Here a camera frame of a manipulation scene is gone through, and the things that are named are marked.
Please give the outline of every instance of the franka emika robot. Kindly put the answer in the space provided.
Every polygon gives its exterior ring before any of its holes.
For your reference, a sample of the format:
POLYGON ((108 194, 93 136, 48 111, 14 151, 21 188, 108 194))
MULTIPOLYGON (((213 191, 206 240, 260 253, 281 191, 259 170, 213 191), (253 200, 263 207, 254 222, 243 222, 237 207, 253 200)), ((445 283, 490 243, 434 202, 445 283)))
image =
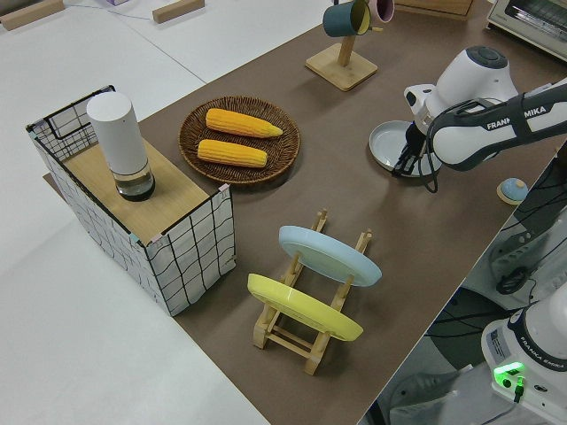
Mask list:
MULTIPOLYGON (((567 133, 567 78, 518 94, 509 62, 485 46, 459 53, 437 85, 406 88, 414 114, 392 175, 432 155, 467 171, 498 152, 567 133)), ((431 192, 437 191, 437 182, 431 192)), ((567 284, 484 330, 492 388, 553 424, 567 425, 567 284)))

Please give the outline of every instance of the blue plate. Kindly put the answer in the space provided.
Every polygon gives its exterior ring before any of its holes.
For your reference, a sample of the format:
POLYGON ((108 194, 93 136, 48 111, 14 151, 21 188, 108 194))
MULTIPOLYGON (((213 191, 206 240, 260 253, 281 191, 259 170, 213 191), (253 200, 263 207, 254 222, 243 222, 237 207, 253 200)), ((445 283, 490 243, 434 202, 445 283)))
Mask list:
POLYGON ((380 268, 364 254, 310 228, 283 226, 279 242, 290 257, 298 253, 301 264, 335 281, 346 282, 353 276, 353 286, 371 286, 382 277, 380 268))

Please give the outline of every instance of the round rattan tray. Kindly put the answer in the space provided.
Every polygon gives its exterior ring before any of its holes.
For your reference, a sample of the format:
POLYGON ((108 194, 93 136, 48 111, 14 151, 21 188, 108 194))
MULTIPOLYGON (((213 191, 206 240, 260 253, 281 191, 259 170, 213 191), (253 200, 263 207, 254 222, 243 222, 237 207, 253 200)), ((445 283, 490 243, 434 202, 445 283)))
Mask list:
POLYGON ((300 135, 295 122, 277 106, 255 97, 230 96, 211 100, 196 108, 185 119, 179 132, 179 149, 185 160, 199 173, 218 182, 234 185, 253 185, 269 182, 283 174, 299 152, 300 135), (210 108, 246 113, 271 122, 283 130, 278 137, 266 139, 231 135, 206 127, 205 116, 210 108), (263 168, 226 166, 197 158, 197 147, 203 139, 239 143, 268 153, 263 168))

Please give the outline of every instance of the brown table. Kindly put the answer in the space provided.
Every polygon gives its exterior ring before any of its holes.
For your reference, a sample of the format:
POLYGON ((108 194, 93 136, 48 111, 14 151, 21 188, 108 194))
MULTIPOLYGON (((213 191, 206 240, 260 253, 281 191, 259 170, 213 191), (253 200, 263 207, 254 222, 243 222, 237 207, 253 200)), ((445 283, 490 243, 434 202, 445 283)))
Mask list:
MULTIPOLYGON (((216 97, 255 96, 279 105, 299 126, 302 145, 288 180, 234 192, 237 268, 176 316, 271 423, 355 424, 512 213, 496 196, 497 185, 511 176, 532 184, 564 140, 504 151, 467 173, 444 167, 434 195, 416 179, 393 179, 371 157, 373 128, 412 119, 404 88, 435 83, 464 48, 483 44, 504 53, 521 91, 567 74, 564 63, 485 29, 489 6, 477 0, 464 22, 399 12, 383 33, 357 37, 354 51, 378 72, 351 91, 305 67, 307 58, 337 42, 317 27, 141 123, 144 137, 209 193, 218 184, 194 172, 177 148, 180 126, 194 108, 216 97), (343 312, 364 333, 352 343, 332 340, 309 376, 300 356, 276 344, 264 351, 252 345, 261 303, 246 290, 246 278, 251 272, 279 278, 289 258, 278 229, 309 227, 323 207, 325 233, 344 243, 374 231, 367 255, 384 277, 374 287, 352 289, 343 312)), ((325 302, 335 288, 309 270, 298 283, 325 302)))

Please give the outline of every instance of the corn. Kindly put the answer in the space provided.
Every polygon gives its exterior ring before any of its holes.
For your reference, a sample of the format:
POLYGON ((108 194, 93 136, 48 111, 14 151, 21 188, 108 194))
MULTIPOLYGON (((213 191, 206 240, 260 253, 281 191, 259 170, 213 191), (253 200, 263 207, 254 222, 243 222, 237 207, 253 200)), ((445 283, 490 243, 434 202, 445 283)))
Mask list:
POLYGON ((206 112, 206 126, 223 133, 260 138, 274 137, 283 133, 281 128, 260 118, 220 108, 211 108, 206 112))
POLYGON ((197 157, 204 161, 229 166, 250 166, 262 168, 268 162, 268 154, 260 149, 238 143, 203 139, 197 147, 197 157))

